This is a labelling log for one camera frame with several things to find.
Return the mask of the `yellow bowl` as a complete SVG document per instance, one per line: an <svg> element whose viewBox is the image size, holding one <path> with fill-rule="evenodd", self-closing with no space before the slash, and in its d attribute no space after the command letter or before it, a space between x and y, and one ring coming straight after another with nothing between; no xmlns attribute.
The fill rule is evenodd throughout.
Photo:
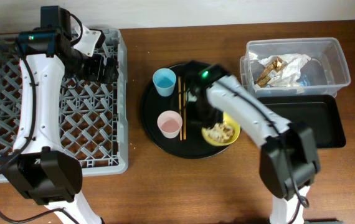
<svg viewBox="0 0 355 224"><path fill-rule="evenodd" d="M226 112L223 120L216 123L213 128L202 128L202 137L212 146L228 146L237 140L241 132L240 125Z"/></svg>

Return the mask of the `food scraps rice and peanuts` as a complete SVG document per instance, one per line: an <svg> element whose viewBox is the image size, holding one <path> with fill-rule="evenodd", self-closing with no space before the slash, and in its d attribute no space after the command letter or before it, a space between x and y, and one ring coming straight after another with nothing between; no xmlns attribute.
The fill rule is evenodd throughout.
<svg viewBox="0 0 355 224"><path fill-rule="evenodd" d="M230 141L235 133L233 127L225 123L217 123L213 128L206 128L204 132L211 140L218 143Z"/></svg>

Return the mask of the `pink plastic cup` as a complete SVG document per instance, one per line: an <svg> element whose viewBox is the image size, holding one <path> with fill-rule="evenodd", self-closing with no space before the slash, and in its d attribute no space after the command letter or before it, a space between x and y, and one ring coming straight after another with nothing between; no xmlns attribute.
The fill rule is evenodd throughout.
<svg viewBox="0 0 355 224"><path fill-rule="evenodd" d="M162 112L157 119L157 125L164 137L175 138L181 130L183 120L178 112L168 110Z"/></svg>

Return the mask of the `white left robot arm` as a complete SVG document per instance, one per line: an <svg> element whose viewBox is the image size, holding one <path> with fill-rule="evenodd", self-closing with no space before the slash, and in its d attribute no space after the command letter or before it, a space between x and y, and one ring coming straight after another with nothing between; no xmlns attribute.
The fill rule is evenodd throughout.
<svg viewBox="0 0 355 224"><path fill-rule="evenodd" d="M0 174L26 199L43 205L64 223L101 223L82 193L79 161L64 153L59 134L59 97L64 77L111 84L118 78L115 57L96 53L103 31L79 24L60 6L40 9L40 26L16 39L22 77L19 130Z"/></svg>

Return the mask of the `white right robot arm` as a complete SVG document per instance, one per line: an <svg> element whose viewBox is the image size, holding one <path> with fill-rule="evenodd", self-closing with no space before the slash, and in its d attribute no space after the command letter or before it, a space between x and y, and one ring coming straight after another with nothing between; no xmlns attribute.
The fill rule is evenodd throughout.
<svg viewBox="0 0 355 224"><path fill-rule="evenodd" d="M213 126L214 113L225 112L260 149L260 178L273 195L269 223L304 223L306 195L321 169L312 129L267 108L219 64L192 60L178 74L196 98L201 126Z"/></svg>

